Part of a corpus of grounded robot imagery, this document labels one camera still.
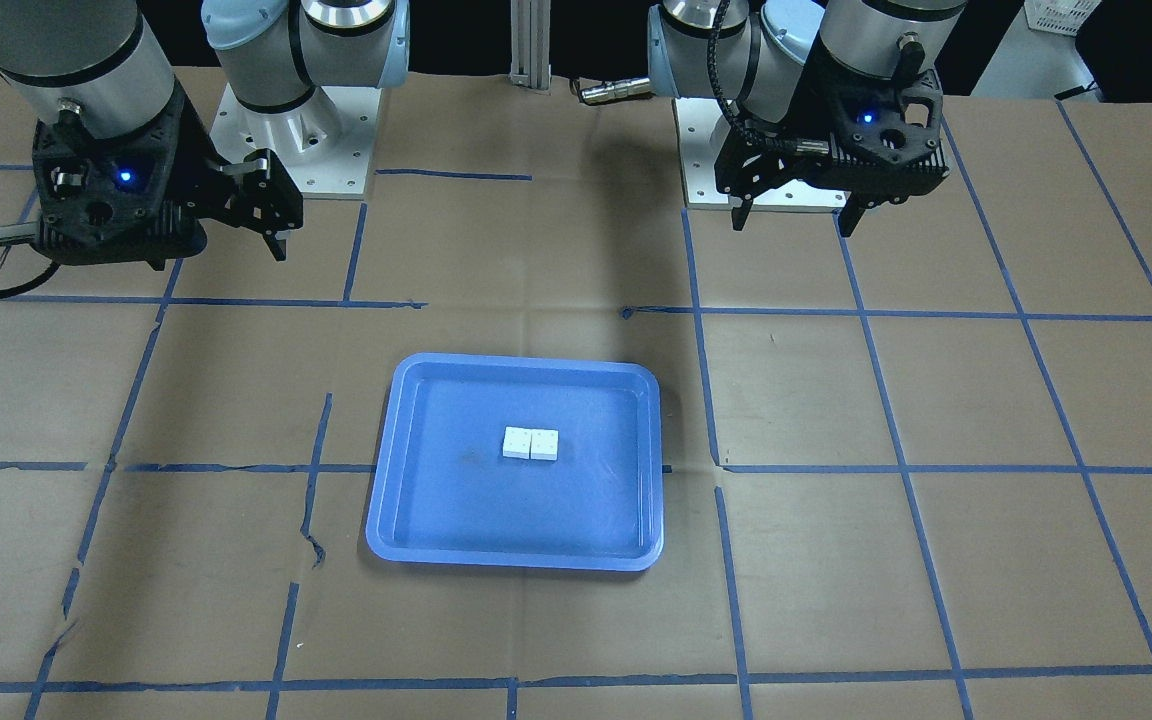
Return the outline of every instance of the blue tray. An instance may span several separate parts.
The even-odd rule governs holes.
[[[556,429],[558,461],[503,457],[507,425]],[[649,568],[664,546],[655,378],[620,363],[407,357],[366,535],[387,560]]]

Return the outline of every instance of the white block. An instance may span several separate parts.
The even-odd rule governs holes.
[[[531,430],[531,460],[558,460],[558,430]]]
[[[517,457],[517,460],[528,460],[531,457],[531,430],[505,429],[503,442],[500,445],[500,455]]]

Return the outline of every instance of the metal post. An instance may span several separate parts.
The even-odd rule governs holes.
[[[550,0],[511,0],[509,22],[509,81],[532,90],[550,90]]]

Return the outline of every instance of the cardboard surface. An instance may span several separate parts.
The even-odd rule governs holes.
[[[210,123],[223,75],[179,77]],[[684,213],[667,101],[412,76],[366,204],[309,202],[287,263],[207,223],[170,293],[0,302],[0,717],[1152,717],[1152,108],[947,111],[954,174],[841,242]],[[0,81],[0,164],[32,131]],[[0,223],[29,191],[0,168]],[[376,559],[419,351],[647,367],[658,564]]]

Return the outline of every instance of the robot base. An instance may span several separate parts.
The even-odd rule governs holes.
[[[687,209],[730,209],[735,200],[714,187],[714,159],[722,146],[722,136],[718,136],[718,143],[712,138],[714,132],[723,130],[718,123],[727,122],[718,109],[718,101],[707,97],[680,97],[673,101],[673,116],[679,124],[679,156]],[[832,213],[842,209],[846,200],[842,191],[820,190],[809,183],[793,181],[760,195],[755,200],[755,213]]]
[[[273,150],[285,158],[287,172],[296,181],[301,195],[362,200],[371,181],[381,91],[378,88],[324,88],[323,91],[338,108],[342,132],[335,141],[324,142],[301,156],[296,152],[283,154],[278,147]],[[228,85],[211,124],[211,141],[232,162],[241,161],[256,150],[253,143],[247,142],[243,108]]]

